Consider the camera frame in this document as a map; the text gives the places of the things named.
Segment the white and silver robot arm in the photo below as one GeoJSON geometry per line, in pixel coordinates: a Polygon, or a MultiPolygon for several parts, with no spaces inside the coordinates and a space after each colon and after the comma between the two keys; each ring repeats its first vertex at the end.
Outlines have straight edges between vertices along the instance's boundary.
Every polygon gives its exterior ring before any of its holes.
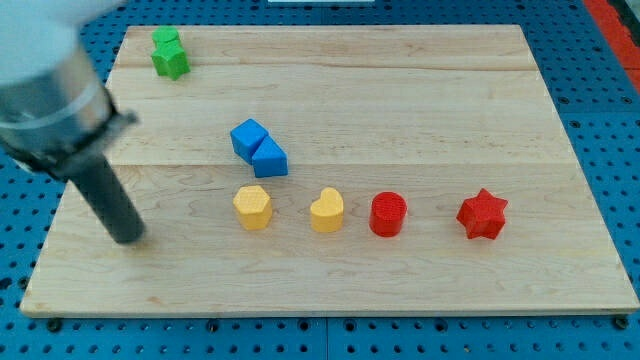
{"type": "Polygon", "coordinates": [[[137,121],[94,71],[81,27],[121,0],[3,0],[1,145],[23,168],[69,178],[137,121]]]}

